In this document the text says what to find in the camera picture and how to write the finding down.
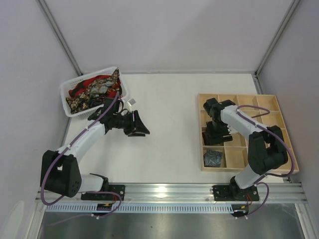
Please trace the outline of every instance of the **wooden organizer box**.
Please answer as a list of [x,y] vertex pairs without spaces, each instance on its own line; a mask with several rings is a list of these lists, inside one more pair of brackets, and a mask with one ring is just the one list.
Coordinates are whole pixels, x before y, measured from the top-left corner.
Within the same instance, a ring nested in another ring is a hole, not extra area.
[[[199,116],[199,136],[200,136],[200,161],[201,170],[210,172],[240,172],[248,164],[248,140],[241,134],[233,134],[233,140],[219,145],[204,145],[202,132],[206,130],[206,122],[211,121],[211,117],[206,113],[203,105],[206,100],[216,98],[218,102],[231,100],[236,105],[253,105],[269,109],[271,112],[266,116],[255,118],[258,122],[268,126],[277,125],[282,129],[284,141],[291,149],[288,132],[285,126],[283,116],[281,114],[276,96],[272,95],[221,95],[221,94],[198,94],[198,116]],[[260,110],[253,108],[242,108],[244,113],[249,116],[259,115]],[[207,150],[215,150],[222,152],[222,162],[220,167],[205,167],[204,154]],[[291,169],[291,159],[288,155],[288,162],[278,169],[273,170],[274,173],[288,173]],[[299,172],[299,167],[296,162],[294,173]]]

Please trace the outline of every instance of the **plastic basket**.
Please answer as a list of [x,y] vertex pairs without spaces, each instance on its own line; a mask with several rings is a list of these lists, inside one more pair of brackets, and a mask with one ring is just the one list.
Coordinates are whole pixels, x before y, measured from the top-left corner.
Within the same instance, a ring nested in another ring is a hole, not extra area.
[[[90,78],[98,76],[98,75],[112,75],[115,70],[116,70],[116,67],[113,66],[113,67],[106,68],[104,70],[96,71],[96,72],[86,74],[83,76],[79,76],[79,77],[74,78],[72,80],[68,80],[68,81],[63,82],[60,85],[60,92],[61,92],[62,104],[63,104],[63,109],[65,111],[65,114],[68,117],[78,116],[81,119],[87,119],[96,109],[101,107],[102,105],[96,106],[94,108],[90,108],[90,109],[82,111],[82,112],[71,114],[71,109],[70,109],[65,98],[70,97],[69,90],[73,90],[79,82],[90,79]],[[125,80],[123,79],[121,72],[120,72],[120,81],[121,81],[121,88],[122,88],[121,99],[125,102],[126,100],[128,100],[129,92],[128,92],[127,84],[126,84]]]

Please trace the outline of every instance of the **folded gray garment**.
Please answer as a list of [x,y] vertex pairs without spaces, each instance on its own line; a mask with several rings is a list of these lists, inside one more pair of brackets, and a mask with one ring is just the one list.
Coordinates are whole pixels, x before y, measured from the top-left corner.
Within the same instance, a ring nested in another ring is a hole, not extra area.
[[220,167],[223,153],[215,150],[207,150],[204,155],[205,167]]

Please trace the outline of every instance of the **gray wall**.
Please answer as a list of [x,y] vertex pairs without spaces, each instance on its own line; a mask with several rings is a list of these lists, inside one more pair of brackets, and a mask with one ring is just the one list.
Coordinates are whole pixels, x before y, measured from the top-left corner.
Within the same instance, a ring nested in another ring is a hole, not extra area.
[[292,0],[47,0],[82,71],[254,71]]
[[35,0],[1,1],[0,32],[0,238],[13,238],[8,230],[21,238],[42,155],[59,146],[67,123],[59,84],[76,74]]
[[319,1],[304,0],[262,71],[262,86],[278,97],[301,180],[319,222]]

